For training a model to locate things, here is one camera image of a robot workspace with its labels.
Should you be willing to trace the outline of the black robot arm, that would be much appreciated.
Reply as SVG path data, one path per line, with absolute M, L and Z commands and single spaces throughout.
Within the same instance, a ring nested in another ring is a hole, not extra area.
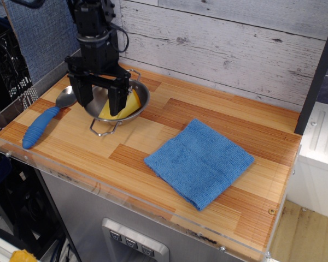
M 93 101 L 92 87 L 108 92 L 110 115 L 117 115 L 126 106 L 131 74 L 119 65 L 122 50 L 113 24 L 116 17 L 111 1 L 68 1 L 68 8 L 77 26 L 81 55 L 68 56 L 68 76 L 78 103 L 86 107 Z

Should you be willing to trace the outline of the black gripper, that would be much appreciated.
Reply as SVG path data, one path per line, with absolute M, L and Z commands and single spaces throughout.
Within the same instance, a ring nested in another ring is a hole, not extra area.
M 108 88 L 110 115 L 126 106 L 130 73 L 120 67 L 118 35 L 77 35 L 79 56 L 67 56 L 69 81 L 77 102 L 85 107 L 93 100 L 92 84 Z

